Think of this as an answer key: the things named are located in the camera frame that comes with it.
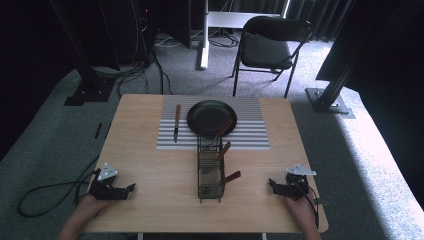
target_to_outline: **black cable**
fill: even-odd
[[[79,200],[81,199],[81,197],[83,197],[83,196],[87,195],[87,194],[84,194],[83,196],[80,196],[80,194],[79,194],[79,193],[80,193],[81,185],[82,185],[83,183],[85,183],[85,180],[86,180],[87,178],[91,177],[94,173],[95,173],[95,171],[92,171],[92,172],[90,172],[89,174],[85,175],[85,177],[83,177],[83,178],[82,178],[82,181],[81,181],[81,182],[79,182],[79,184],[75,186],[75,195],[74,195],[74,205],[75,205],[75,206],[78,206],[78,204],[79,204]]]
[[[315,225],[316,225],[316,227],[317,227],[317,229],[318,229],[318,227],[319,227],[319,213],[318,213],[318,205],[317,205],[317,209],[315,210],[314,204],[312,203],[311,199],[309,199],[308,194],[307,194],[307,193],[305,193],[305,192],[302,190],[302,188],[299,186],[299,184],[297,184],[297,183],[294,183],[294,184],[295,184],[295,185],[296,185],[296,187],[299,189],[299,191],[303,194],[303,196],[306,198],[306,200],[308,200],[309,205],[311,205],[312,211],[314,212]],[[309,186],[309,188],[312,190],[312,192],[313,192],[313,194],[314,194],[314,196],[315,196],[315,199],[316,199],[316,198],[317,198],[317,195],[316,195],[315,191],[311,188],[311,186]]]
[[[117,85],[118,86],[116,88],[116,91],[117,91],[117,94],[118,94],[119,98],[121,98],[122,95],[123,95],[122,92],[121,92],[121,86],[124,83],[128,83],[128,82],[137,80],[140,76],[144,75],[147,70],[150,69],[150,66],[151,65],[149,65],[147,67],[145,67],[145,66],[137,67],[137,68],[135,68],[135,70],[128,72],[128,74],[126,74],[125,76],[123,76],[122,79],[117,82]]]
[[[164,80],[164,77],[163,76],[165,76],[166,77],[166,79],[167,79],[167,82],[168,82],[168,91],[169,91],[169,93],[171,94],[171,95],[174,95],[174,93],[172,92],[172,89],[171,89],[171,80],[170,80],[170,78],[169,78],[169,76],[168,76],[168,74],[166,74],[164,71],[163,71],[163,67],[162,67],[162,65],[159,63],[159,60],[158,60],[158,58],[156,57],[156,53],[153,51],[152,52],[152,54],[153,54],[153,57],[154,57],[154,61],[155,61],[155,63],[156,63],[156,66],[159,68],[159,72],[160,72],[160,81],[161,81],[161,83],[163,84],[163,80]]]
[[[144,78],[144,82],[145,82],[144,92],[145,93],[149,93],[149,81],[147,80],[147,77],[146,77],[146,74],[145,73],[143,73],[143,78]]]
[[[193,38],[193,39],[196,40],[196,41],[202,41],[203,40],[200,37],[199,38]],[[226,44],[226,43],[218,42],[218,41],[211,40],[211,39],[229,39],[231,42],[229,44]],[[228,33],[224,33],[224,35],[221,35],[221,36],[211,35],[211,36],[209,36],[208,40],[209,40],[210,44],[217,46],[217,47],[233,48],[233,47],[237,47],[240,44],[240,40],[237,37],[232,36]]]
[[[162,45],[165,42],[175,42],[174,45],[168,46],[168,45]],[[167,37],[165,39],[155,39],[155,47],[165,47],[165,48],[171,48],[171,47],[176,47],[179,46],[181,43],[178,42],[177,40],[175,40],[173,37]]]
[[[64,182],[64,183],[58,183],[58,184],[50,184],[50,185],[46,185],[46,186],[41,186],[41,187],[36,187],[33,188],[29,191],[27,191],[26,193],[24,193],[24,195],[19,199],[19,202],[17,204],[16,210],[18,211],[18,213],[26,218],[35,218],[35,217],[40,217],[43,216],[49,212],[51,212],[53,209],[55,209],[56,207],[58,207],[60,204],[63,203],[63,201],[65,201],[65,199],[69,196],[69,194],[72,192],[72,190],[77,186],[77,184],[84,184],[81,181],[82,176],[84,175],[85,172],[87,172],[87,170],[91,167],[91,165],[93,165],[94,162],[96,162],[99,159],[99,156],[95,157],[90,164],[84,169],[84,171],[78,176],[76,181],[71,181],[71,182]],[[25,201],[25,199],[33,192],[41,190],[41,189],[46,189],[46,188],[51,188],[51,187],[58,187],[58,186],[64,186],[64,185],[69,185],[72,184],[72,186],[69,188],[69,190],[65,193],[65,195],[59,200],[57,201],[55,204],[53,204],[49,209],[40,212],[40,213],[26,213],[22,210],[22,205]]]
[[[134,73],[138,72],[140,70],[140,68],[142,68],[142,67],[140,67],[140,66],[133,67],[133,68],[131,68],[129,70],[120,71],[120,72],[117,72],[117,73],[102,72],[102,71],[99,71],[99,70],[96,70],[96,69],[94,69],[94,72],[99,77],[115,79],[115,78],[125,77],[125,76],[128,76],[128,75],[134,74]]]

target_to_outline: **black chair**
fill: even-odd
[[[277,73],[273,80],[276,81],[284,70],[291,68],[284,94],[284,98],[287,98],[299,57],[299,50],[308,41],[311,33],[310,23],[303,20],[288,20],[268,16],[257,16],[248,20],[243,27],[231,75],[231,77],[234,77],[235,74],[233,96],[236,95],[239,71]],[[293,53],[290,52],[287,42],[297,43]],[[245,67],[270,70],[240,69],[240,62]]]

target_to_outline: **dark curtain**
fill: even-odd
[[[317,79],[337,81],[359,52],[346,86],[361,99],[424,206],[424,3],[357,0]]]
[[[49,1],[5,0],[0,18],[1,160],[73,67]]]
[[[311,40],[333,41],[339,34],[355,0],[234,0],[231,10],[249,13],[284,13],[287,19],[303,19],[312,24]],[[209,10],[228,11],[225,0],[209,1]]]

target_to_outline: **gray carpet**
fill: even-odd
[[[228,76],[231,75],[236,48],[211,45],[209,66],[202,71],[199,70],[199,42],[193,42],[190,50],[172,41],[160,45],[155,48],[157,59],[169,76],[169,83],[165,78],[165,94],[231,96],[233,80]],[[329,202],[325,213],[330,227],[322,237],[424,239],[422,210],[399,173],[359,94],[349,89],[341,93],[355,119],[315,113],[308,101],[305,88],[323,88],[328,84],[315,81],[315,77],[331,45],[312,41],[304,46],[288,96],[311,167],[318,173],[315,180],[320,195]],[[271,82],[272,76],[267,74],[242,72],[237,96],[280,98],[287,78],[288,72],[276,82]],[[158,66],[153,64],[145,74],[126,78],[119,89],[122,94],[159,94],[159,79]],[[54,239],[73,210],[73,192],[57,208],[35,218],[18,214],[19,199],[32,188],[75,181],[86,167],[94,169],[94,165],[89,164],[102,149],[106,126],[113,119],[119,95],[115,89],[108,102],[63,106],[66,98],[77,88],[79,80],[78,74],[73,71],[57,84],[30,126],[0,162],[0,239]],[[103,127],[96,137],[100,123]],[[28,214],[46,211],[70,187],[52,187],[35,192],[23,202],[22,210]],[[89,233],[82,235],[81,239],[127,239],[133,235]],[[173,236],[172,239],[184,239],[182,236]],[[302,239],[300,234],[265,236],[269,240]],[[234,239],[243,238],[234,235]],[[170,238],[159,235],[155,239]]]

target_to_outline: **light stand base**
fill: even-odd
[[[82,106],[85,102],[107,102],[116,79],[104,80],[96,92],[84,92],[81,84],[73,96],[66,99],[65,106]]]
[[[315,112],[340,114],[344,118],[355,119],[352,109],[346,107],[340,96],[338,96],[336,101],[329,107],[320,105],[318,99],[324,90],[325,89],[322,88],[307,88],[305,90]]]

